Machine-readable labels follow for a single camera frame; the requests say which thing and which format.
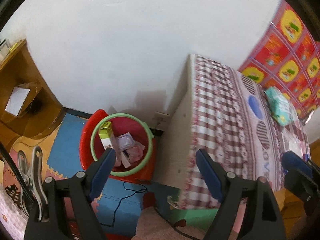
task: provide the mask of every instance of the metal clip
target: metal clip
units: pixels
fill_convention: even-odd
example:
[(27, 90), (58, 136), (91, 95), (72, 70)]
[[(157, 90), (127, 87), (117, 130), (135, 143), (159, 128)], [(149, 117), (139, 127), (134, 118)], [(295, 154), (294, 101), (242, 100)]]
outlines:
[[(39, 146), (35, 146), (32, 150), (32, 160), (31, 166), (28, 167), (26, 155), (23, 151), (18, 152), (18, 169), (19, 172), (26, 183), (27, 187), (30, 188), (31, 192), (34, 194), (38, 205), (39, 205), (39, 218), (38, 221), (45, 221), (49, 218), (48, 212), (48, 199), (42, 188), (41, 180), (41, 168), (42, 168), (42, 150)], [(23, 191), (21, 189), (21, 206), (23, 211), (29, 216), (27, 210)]]

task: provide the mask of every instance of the black cable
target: black cable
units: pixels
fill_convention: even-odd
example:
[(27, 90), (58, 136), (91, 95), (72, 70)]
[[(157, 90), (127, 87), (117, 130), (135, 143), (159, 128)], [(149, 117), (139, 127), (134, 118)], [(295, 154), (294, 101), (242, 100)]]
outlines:
[(184, 237), (187, 237), (191, 240), (200, 240), (199, 238), (196, 238), (196, 237), (193, 237), (193, 236), (190, 236), (190, 235), (187, 235), (185, 233), (183, 233), (182, 231), (180, 231), (179, 229), (177, 229), (174, 225), (172, 225), (169, 220), (167, 220), (157, 209), (156, 207), (153, 207), (155, 209), (155, 211), (157, 212), (157, 214), (162, 217), (173, 229), (174, 231), (176, 231), (178, 234), (184, 236)]
[(8, 151), (6, 150), (6, 148), (3, 146), (3, 144), (1, 142), (0, 142), (0, 152), (2, 153), (2, 157), (6, 160), (6, 162), (10, 166), (11, 170), (13, 171), (14, 175), (16, 176), (17, 181), (21, 185), (21, 188), (22, 188), (24, 194), (26, 195), (26, 197), (30, 201), (30, 206), (33, 206), (33, 204), (35, 203), (35, 199), (32, 196), (32, 192), (25, 184), (17, 166), (15, 165), (10, 154), (8, 153)]
[[(132, 197), (132, 196), (133, 196), (134, 194), (136, 194), (136, 193), (146, 193), (146, 192), (149, 192), (148, 189), (147, 189), (144, 185), (142, 185), (142, 184), (138, 184), (138, 185), (140, 185), (140, 186), (142, 186), (142, 187), (144, 187), (144, 188), (139, 189), (139, 190), (134, 190), (134, 189), (126, 188), (126, 187), (124, 186), (125, 183), (126, 183), (126, 182), (123, 183), (124, 189), (130, 190), (130, 191), (134, 191), (134, 193), (131, 194), (130, 196), (127, 196), (127, 197), (124, 197), (124, 198), (120, 199), (118, 206), (116, 207), (115, 211), (113, 212), (113, 220), (112, 220), (112, 224), (111, 224), (111, 225), (107, 225), (107, 224), (104, 224), (104, 223), (100, 223), (101, 225), (106, 226), (106, 227), (113, 227), (113, 226), (115, 225), (116, 212), (117, 212), (118, 208), (120, 207), (120, 204), (121, 204), (121, 201), (122, 201), (122, 200), (124, 200), (124, 199), (126, 199), (126, 198), (129, 198), (129, 197)], [(182, 235), (182, 236), (184, 236), (184, 237), (187, 237), (187, 238), (189, 238), (189, 239), (191, 239), (191, 240), (200, 240), (200, 239), (198, 239), (198, 238), (196, 238), (196, 237), (189, 236), (189, 235), (183, 233), (182, 231), (178, 230), (174, 225), (172, 225), (172, 224), (169, 222), (169, 220), (167, 220), (167, 219), (156, 209), (156, 207), (154, 207), (154, 209), (155, 209), (155, 211), (157, 212), (157, 214), (158, 214), (160, 217), (162, 217), (178, 234), (180, 234), (180, 235)]]
[(157, 127), (158, 127), (159, 124), (161, 124), (161, 122), (158, 122), (157, 125), (156, 125), (156, 127), (153, 128), (153, 132), (152, 132), (153, 135), (155, 135), (156, 130), (157, 130)]

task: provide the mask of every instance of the pink blanket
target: pink blanket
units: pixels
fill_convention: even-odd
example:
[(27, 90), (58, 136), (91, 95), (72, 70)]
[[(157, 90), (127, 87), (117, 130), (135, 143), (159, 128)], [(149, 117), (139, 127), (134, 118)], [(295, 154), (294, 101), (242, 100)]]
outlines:
[[(220, 205), (211, 197), (196, 166), (195, 154), (200, 148), (226, 171), (244, 179), (264, 176), (274, 191), (281, 189), (281, 156), (285, 152), (282, 128), (270, 115), (262, 87), (228, 66), (196, 56), (192, 96), (188, 178), (180, 192), (179, 208)], [(288, 130), (296, 132), (307, 158), (310, 153), (303, 127), (291, 124)]]

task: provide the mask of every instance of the wooden furniture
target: wooden furniture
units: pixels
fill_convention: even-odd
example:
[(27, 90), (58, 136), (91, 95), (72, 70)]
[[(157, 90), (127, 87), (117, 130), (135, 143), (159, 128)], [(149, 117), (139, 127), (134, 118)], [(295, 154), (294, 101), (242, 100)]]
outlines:
[[(13, 88), (30, 88), (20, 113), (5, 111)], [(50, 91), (35, 63), (26, 40), (19, 41), (0, 63), (0, 140), (10, 150), (19, 136), (41, 139), (61, 123), (65, 112)]]
[[(320, 139), (310, 144), (311, 160), (320, 166)], [(284, 220), (287, 236), (294, 224), (304, 213), (303, 202), (293, 195), (290, 191), (285, 191), (284, 208), (282, 218)]]

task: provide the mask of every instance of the trash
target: trash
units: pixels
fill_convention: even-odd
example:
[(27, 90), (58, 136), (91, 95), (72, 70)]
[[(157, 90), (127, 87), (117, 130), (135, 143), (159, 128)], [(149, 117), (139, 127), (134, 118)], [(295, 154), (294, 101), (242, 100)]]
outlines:
[(129, 162), (135, 163), (138, 160), (140, 160), (143, 157), (143, 150), (145, 149), (145, 146), (141, 143), (135, 141), (135, 144), (132, 148), (127, 149), (126, 152), (128, 154), (128, 160)]
[(134, 140), (129, 132), (116, 137), (116, 139), (118, 141), (120, 152), (134, 146)]
[(127, 169), (131, 166), (131, 163), (128, 160), (128, 157), (125, 156), (124, 152), (121, 152), (121, 161), (123, 166)]
[(115, 166), (119, 167), (121, 165), (121, 155), (119, 150), (118, 141), (116, 140), (113, 130), (112, 122), (105, 122), (99, 129), (99, 137), (102, 142), (104, 149), (112, 148), (116, 152), (116, 163)]

